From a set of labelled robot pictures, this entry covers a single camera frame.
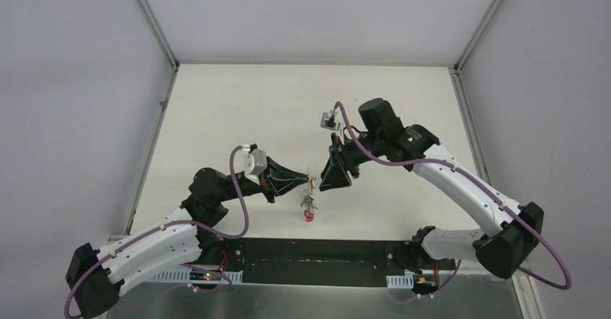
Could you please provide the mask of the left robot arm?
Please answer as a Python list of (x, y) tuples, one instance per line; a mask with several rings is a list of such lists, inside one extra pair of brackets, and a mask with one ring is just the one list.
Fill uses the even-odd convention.
[(237, 239), (237, 234), (215, 230), (227, 214), (224, 202), (263, 194), (269, 203), (300, 185), (308, 175), (290, 170), (269, 156), (249, 154), (245, 169), (224, 174), (205, 167), (195, 173), (189, 196), (180, 206), (157, 223), (126, 238), (94, 248), (90, 243), (73, 253), (66, 272), (70, 293), (64, 315), (72, 318), (76, 304), (78, 318), (95, 318), (114, 307), (132, 288), (159, 272), (198, 260), (214, 263), (220, 254), (221, 239)]

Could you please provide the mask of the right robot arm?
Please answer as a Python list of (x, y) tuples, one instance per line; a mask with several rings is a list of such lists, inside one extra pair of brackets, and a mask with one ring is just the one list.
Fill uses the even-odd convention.
[(397, 259), (397, 264), (421, 273), (442, 259), (477, 261), (494, 276), (508, 279), (539, 244), (535, 234), (542, 230), (544, 212), (537, 204), (521, 205), (481, 181), (428, 129), (403, 126), (388, 101), (376, 98), (362, 104), (358, 112), (366, 130), (345, 139), (337, 134), (339, 110), (321, 118), (321, 127), (332, 131), (321, 191), (350, 187), (360, 175), (360, 164), (385, 157), (433, 184), (478, 225), (475, 230), (420, 228), (406, 242), (405, 261)]

